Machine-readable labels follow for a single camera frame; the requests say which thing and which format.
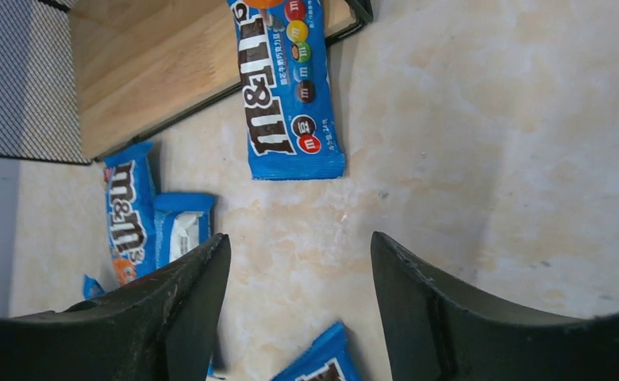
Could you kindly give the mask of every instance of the wooden cutting board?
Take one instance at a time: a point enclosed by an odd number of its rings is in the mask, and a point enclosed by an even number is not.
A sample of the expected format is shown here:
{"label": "wooden cutting board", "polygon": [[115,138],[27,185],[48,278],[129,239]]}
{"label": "wooden cutting board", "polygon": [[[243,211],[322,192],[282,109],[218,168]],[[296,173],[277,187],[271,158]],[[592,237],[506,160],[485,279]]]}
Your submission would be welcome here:
{"label": "wooden cutting board", "polygon": [[[240,82],[226,0],[80,0],[69,19],[87,158]],[[344,0],[325,1],[326,36],[355,22]]]}

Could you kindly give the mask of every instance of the red m&m candy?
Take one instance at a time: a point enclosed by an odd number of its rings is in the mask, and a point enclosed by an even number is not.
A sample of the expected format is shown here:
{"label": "red m&m candy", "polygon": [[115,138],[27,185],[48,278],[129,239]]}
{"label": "red m&m candy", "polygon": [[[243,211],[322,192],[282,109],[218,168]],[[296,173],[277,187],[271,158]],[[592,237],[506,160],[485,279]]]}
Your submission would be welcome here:
{"label": "red m&m candy", "polygon": [[307,7],[302,0],[289,0],[284,6],[284,14],[288,21],[304,20],[307,14]]}
{"label": "red m&m candy", "polygon": [[303,135],[298,138],[298,147],[307,153],[317,153],[321,151],[321,140],[313,135]]}

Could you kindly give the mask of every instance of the yellow m&m candy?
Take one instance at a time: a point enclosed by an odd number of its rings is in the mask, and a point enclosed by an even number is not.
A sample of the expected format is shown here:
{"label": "yellow m&m candy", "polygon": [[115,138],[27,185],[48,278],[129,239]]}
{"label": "yellow m&m candy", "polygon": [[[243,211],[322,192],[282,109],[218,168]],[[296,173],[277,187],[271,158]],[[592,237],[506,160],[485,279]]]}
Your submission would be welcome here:
{"label": "yellow m&m candy", "polygon": [[310,31],[307,28],[307,24],[300,20],[293,20],[289,22],[289,25],[286,27],[286,35],[289,37],[289,40],[293,42],[303,42],[307,40],[308,34],[310,34]]}

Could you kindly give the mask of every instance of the m&m's candy package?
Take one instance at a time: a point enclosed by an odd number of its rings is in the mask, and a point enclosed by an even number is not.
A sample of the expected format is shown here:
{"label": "m&m's candy package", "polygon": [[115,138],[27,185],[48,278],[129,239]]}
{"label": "m&m's candy package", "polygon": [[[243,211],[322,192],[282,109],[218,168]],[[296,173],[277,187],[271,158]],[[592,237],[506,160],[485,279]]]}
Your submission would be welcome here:
{"label": "m&m's candy package", "polygon": [[156,197],[156,263],[160,268],[211,237],[211,194],[163,193]]}
{"label": "m&m's candy package", "polygon": [[145,141],[104,158],[109,248],[121,285],[156,269],[156,187],[148,166],[152,147]]}
{"label": "m&m's candy package", "polygon": [[360,381],[347,354],[347,333],[337,322],[272,381]]}
{"label": "m&m's candy package", "polygon": [[98,298],[105,294],[102,285],[96,279],[87,275],[83,276],[83,298],[85,300]]}
{"label": "m&m's candy package", "polygon": [[228,0],[253,179],[335,179],[337,143],[319,0]]}

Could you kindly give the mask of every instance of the marble countertop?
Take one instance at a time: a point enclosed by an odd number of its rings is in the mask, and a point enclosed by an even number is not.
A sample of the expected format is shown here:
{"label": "marble countertop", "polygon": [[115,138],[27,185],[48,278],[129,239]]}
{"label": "marble countertop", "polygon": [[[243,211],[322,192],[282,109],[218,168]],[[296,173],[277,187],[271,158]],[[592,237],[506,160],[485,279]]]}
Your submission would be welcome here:
{"label": "marble countertop", "polygon": [[[162,191],[220,196],[231,380],[269,379],[336,319],[363,377],[391,379],[375,230],[526,306],[619,310],[619,1],[373,5],[330,49],[344,179],[251,181],[239,95],[155,139]],[[97,165],[22,164],[13,315],[79,301],[84,272],[112,284],[103,198]]]}

